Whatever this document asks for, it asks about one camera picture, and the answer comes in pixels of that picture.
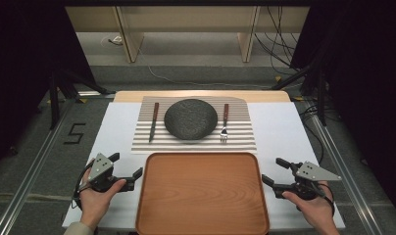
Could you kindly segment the black metal stand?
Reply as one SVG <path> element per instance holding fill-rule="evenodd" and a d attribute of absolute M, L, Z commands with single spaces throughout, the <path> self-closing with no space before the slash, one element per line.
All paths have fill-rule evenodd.
<path fill-rule="evenodd" d="M 305 66 L 295 74 L 274 85 L 272 90 L 280 90 L 287 85 L 304 77 L 300 92 L 304 96 L 317 94 L 317 116 L 323 126 L 326 126 L 324 117 L 325 79 L 322 66 L 315 66 L 313 63 Z"/>
<path fill-rule="evenodd" d="M 115 91 L 99 86 L 94 81 L 90 81 L 71 70 L 55 70 L 49 78 L 49 94 L 51 103 L 51 129 L 54 129 L 60 120 L 60 108 L 58 92 L 61 91 L 66 99 L 77 99 L 80 97 L 75 83 L 82 83 L 84 86 L 101 95 L 115 94 Z"/>

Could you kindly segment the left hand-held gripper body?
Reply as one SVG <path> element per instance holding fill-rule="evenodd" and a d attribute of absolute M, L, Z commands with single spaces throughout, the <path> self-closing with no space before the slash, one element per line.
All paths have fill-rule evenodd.
<path fill-rule="evenodd" d="M 113 175 L 114 163 L 110 162 L 108 158 L 99 153 L 93 162 L 88 182 L 94 191 L 106 192 L 117 181 L 117 178 Z"/>

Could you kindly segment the striped placemat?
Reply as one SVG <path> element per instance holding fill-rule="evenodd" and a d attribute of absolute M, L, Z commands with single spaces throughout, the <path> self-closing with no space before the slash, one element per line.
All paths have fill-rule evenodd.
<path fill-rule="evenodd" d="M 256 141 L 247 103 L 234 97 L 190 96 L 212 105 L 218 114 L 215 130 L 200 140 L 180 140 L 171 135 L 165 127 L 164 116 L 167 109 L 184 97 L 145 96 L 142 100 L 138 121 L 131 145 L 133 154 L 151 154 L 155 152 L 249 152 L 257 154 Z M 159 112 L 153 141 L 148 142 L 154 104 L 159 103 Z M 223 107 L 229 104 L 227 134 L 225 142 L 220 140 L 223 128 Z"/>

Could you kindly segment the beige wooden desk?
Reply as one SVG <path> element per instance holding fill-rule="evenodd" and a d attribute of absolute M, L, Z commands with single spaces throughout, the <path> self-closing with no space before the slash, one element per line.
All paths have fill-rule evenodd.
<path fill-rule="evenodd" d="M 126 60 L 136 61 L 146 32 L 232 32 L 248 63 L 257 32 L 299 33 L 307 7 L 68 7 L 77 32 L 117 32 Z"/>

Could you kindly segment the metal floor rail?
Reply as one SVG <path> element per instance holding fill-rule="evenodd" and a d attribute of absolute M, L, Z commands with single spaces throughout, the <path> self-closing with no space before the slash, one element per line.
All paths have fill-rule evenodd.
<path fill-rule="evenodd" d="M 11 197 L 7 208 L 0 217 L 0 235 L 9 235 L 15 221 L 17 220 L 21 209 L 25 204 L 25 200 L 32 189 L 41 169 L 43 168 L 51 150 L 58 138 L 59 132 L 62 129 L 63 122 L 68 115 L 71 107 L 74 105 L 74 100 L 66 100 L 61 111 L 63 112 L 57 123 L 49 130 L 40 147 L 37 155 L 34 157 L 32 164 L 27 170 L 26 174 L 22 176 L 21 184 L 18 190 Z"/>
<path fill-rule="evenodd" d="M 367 202 L 365 196 L 362 194 L 353 174 L 349 171 L 349 166 L 344 162 L 327 127 L 322 125 L 323 121 L 319 118 L 320 109 L 312 101 L 307 101 L 305 106 L 306 114 L 313 122 L 315 130 L 314 133 L 320 138 L 321 143 L 324 149 L 327 151 L 336 171 L 342 177 L 342 184 L 344 185 L 346 193 L 349 196 L 350 201 L 355 208 L 356 213 L 367 234 L 382 235 L 381 226 L 378 224 L 371 206 Z"/>

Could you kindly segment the knife with brown handle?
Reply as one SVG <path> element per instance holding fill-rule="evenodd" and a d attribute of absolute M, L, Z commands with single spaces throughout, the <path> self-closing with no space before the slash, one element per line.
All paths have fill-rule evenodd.
<path fill-rule="evenodd" d="M 149 139 L 148 139 L 149 143 L 151 143 L 153 141 L 153 138 L 154 138 L 154 135 L 155 135 L 155 129 L 156 129 L 156 122 L 157 122 L 159 107 L 160 107 L 159 103 L 155 103 L 154 104 L 153 117 L 152 117 L 151 128 L 150 128 Z"/>

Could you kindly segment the person's right hand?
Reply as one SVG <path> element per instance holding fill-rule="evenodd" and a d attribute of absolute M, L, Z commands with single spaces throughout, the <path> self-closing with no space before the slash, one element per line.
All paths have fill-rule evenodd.
<path fill-rule="evenodd" d="M 333 221 L 331 205 L 325 199 L 316 198 L 305 201 L 291 192 L 284 192 L 283 196 L 300 209 L 307 222 L 314 228 L 317 229 L 320 223 Z"/>

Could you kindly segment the person's left hand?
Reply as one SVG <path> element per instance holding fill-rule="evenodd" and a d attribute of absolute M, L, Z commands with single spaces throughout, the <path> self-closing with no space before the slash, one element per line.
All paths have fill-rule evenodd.
<path fill-rule="evenodd" d="M 82 190 L 79 193 L 82 215 L 80 222 L 94 231 L 107 213 L 113 197 L 124 187 L 125 179 L 120 179 L 106 192 L 96 192 L 91 188 Z"/>

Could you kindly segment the dark curtain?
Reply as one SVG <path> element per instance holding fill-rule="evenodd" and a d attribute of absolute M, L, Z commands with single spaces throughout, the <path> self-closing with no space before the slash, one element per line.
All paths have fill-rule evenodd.
<path fill-rule="evenodd" d="M 0 160 L 50 86 L 95 81 L 66 11 L 70 0 L 0 0 Z"/>
<path fill-rule="evenodd" d="M 396 0 L 313 0 L 293 63 L 332 36 L 328 94 L 396 209 Z"/>

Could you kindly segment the brown wooden tray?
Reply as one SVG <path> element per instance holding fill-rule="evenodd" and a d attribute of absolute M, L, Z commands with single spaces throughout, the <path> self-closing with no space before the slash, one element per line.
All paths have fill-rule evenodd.
<path fill-rule="evenodd" d="M 270 220 L 250 153 L 161 153 L 146 161 L 139 235 L 267 235 Z"/>

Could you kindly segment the fork with brown handle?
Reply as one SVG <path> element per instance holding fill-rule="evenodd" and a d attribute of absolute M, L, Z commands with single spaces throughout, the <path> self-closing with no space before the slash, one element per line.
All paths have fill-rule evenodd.
<path fill-rule="evenodd" d="M 223 107 L 223 128 L 220 135 L 220 140 L 222 142 L 225 142 L 228 138 L 228 134 L 227 134 L 228 110 L 229 110 L 229 104 L 225 104 Z"/>

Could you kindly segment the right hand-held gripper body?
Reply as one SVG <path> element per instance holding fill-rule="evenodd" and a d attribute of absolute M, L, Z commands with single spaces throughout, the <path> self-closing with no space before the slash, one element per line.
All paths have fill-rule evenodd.
<path fill-rule="evenodd" d="M 303 200 L 324 197 L 321 181 L 340 181 L 341 177 L 311 162 L 291 163 L 290 169 L 295 177 L 296 195 Z"/>

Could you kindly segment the dark grey textured plate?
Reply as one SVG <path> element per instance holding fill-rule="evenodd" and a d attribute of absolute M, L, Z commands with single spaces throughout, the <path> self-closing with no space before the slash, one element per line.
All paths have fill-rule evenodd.
<path fill-rule="evenodd" d="M 184 99 L 172 104 L 164 116 L 166 130 L 180 140 L 199 140 L 210 135 L 218 124 L 218 114 L 209 103 Z"/>

